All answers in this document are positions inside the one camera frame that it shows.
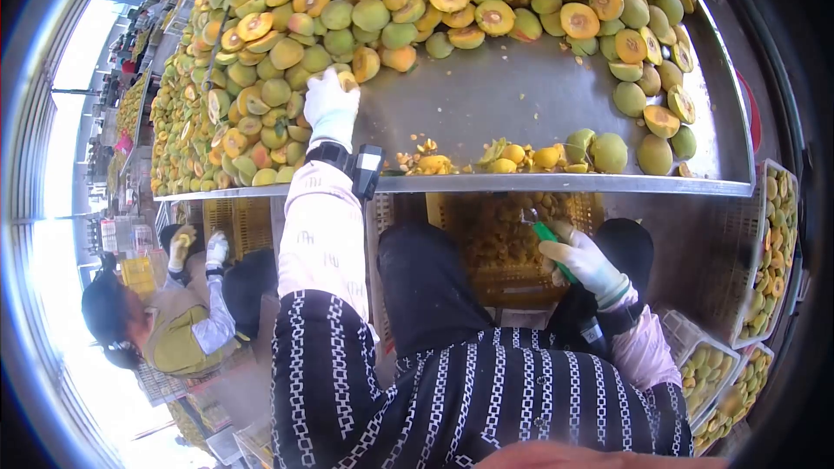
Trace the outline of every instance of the hand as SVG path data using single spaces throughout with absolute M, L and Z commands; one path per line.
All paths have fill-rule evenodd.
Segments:
M 562 242 L 542 241 L 539 243 L 542 255 L 567 266 L 596 296 L 600 310 L 620 300 L 629 287 L 628 276 L 620 273 L 587 235 L 570 224 L 554 221 L 549 226 Z
M 217 270 L 228 256 L 228 241 L 223 231 L 215 231 L 206 245 L 206 270 Z
M 339 84 L 336 69 L 328 67 L 322 79 L 307 80 L 307 101 L 304 118 L 313 127 L 310 143 L 330 140 L 353 152 L 350 141 L 354 136 L 356 113 L 360 109 L 359 88 L 346 93 Z
M 169 245 L 171 255 L 168 258 L 168 269 L 170 271 L 182 271 L 185 260 L 189 256 L 189 247 L 195 239 L 197 239 L 197 231 L 192 225 L 182 225 L 173 233 Z

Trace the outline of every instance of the stainless steel tray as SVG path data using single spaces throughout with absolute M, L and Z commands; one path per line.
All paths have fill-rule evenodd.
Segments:
M 476 162 L 483 144 L 505 137 L 534 147 L 565 141 L 583 127 L 615 132 L 629 146 L 624 174 L 459 174 L 380 178 L 378 192 L 584 191 L 666 192 L 749 197 L 755 185 L 752 141 L 741 88 L 721 34 L 703 0 L 685 19 L 695 69 L 684 88 L 695 102 L 691 126 L 698 151 L 687 162 L 696 178 L 643 175 L 635 151 L 648 130 L 614 106 L 618 80 L 602 55 L 578 64 L 561 38 L 532 44 L 488 38 L 476 50 L 456 50 L 435 60 L 419 49 L 409 75 L 382 68 L 362 88 L 354 147 L 382 146 L 390 158 L 413 152 L 411 135 L 426 134 L 456 165 Z M 659 103 L 660 96 L 650 99 Z M 396 165 L 393 158 L 390 162 Z M 169 195 L 166 200 L 285 195 L 288 185 Z

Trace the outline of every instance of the black wrist strap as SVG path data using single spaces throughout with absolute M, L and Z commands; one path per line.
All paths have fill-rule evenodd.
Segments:
M 645 303 L 638 301 L 633 305 L 618 308 L 614 311 L 598 311 L 596 313 L 596 319 L 599 321 L 599 328 L 609 338 L 626 333 L 636 326 L 644 307 Z
M 348 154 L 348 150 L 338 143 L 324 141 L 312 151 L 307 152 L 307 158 L 304 162 L 325 162 L 344 172 L 348 177 L 351 177 L 350 172 L 354 168 L 352 158 Z

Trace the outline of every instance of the pink arm sleeve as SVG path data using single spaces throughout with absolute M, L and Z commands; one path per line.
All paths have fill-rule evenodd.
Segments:
M 284 208 L 278 296 L 326 291 L 368 322 L 364 224 L 352 186 L 345 173 L 324 162 L 307 163 L 295 173 Z
M 629 287 L 628 292 L 612 308 L 632 305 L 637 302 L 637 290 Z M 662 382 L 671 382 L 681 387 L 681 372 L 675 366 L 669 345 L 663 337 L 660 319 L 646 305 L 637 324 L 626 333 L 614 336 L 614 366 L 640 391 Z

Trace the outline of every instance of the yellow vest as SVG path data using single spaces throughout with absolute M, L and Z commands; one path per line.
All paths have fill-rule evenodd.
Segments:
M 153 329 L 142 354 L 162 373 L 196 378 L 216 369 L 240 343 L 232 337 L 211 355 L 203 353 L 191 327 L 209 317 L 205 254 L 192 256 L 186 268 L 191 275 L 187 287 L 157 290 L 151 295 L 147 311 L 153 315 Z

